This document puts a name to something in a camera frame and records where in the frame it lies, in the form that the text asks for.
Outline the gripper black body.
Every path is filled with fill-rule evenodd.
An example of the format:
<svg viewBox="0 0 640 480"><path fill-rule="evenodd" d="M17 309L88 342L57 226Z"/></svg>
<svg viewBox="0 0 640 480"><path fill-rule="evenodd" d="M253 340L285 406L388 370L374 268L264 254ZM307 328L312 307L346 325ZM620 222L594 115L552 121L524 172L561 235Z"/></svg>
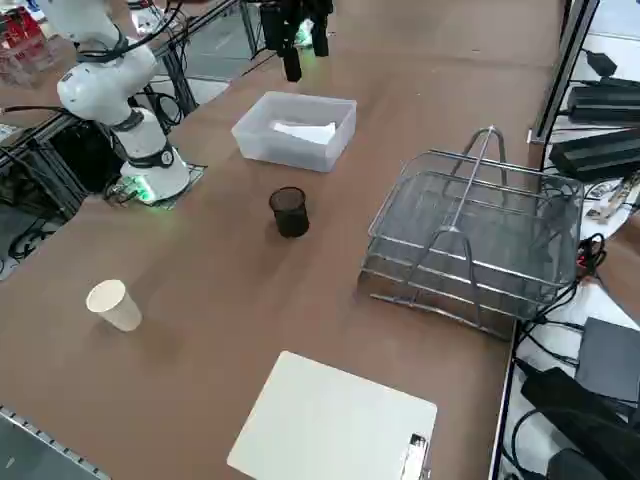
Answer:
<svg viewBox="0 0 640 480"><path fill-rule="evenodd" d="M275 0L261 1L261 10L282 10L287 8L299 8L303 12L333 12L332 0Z"/></svg>

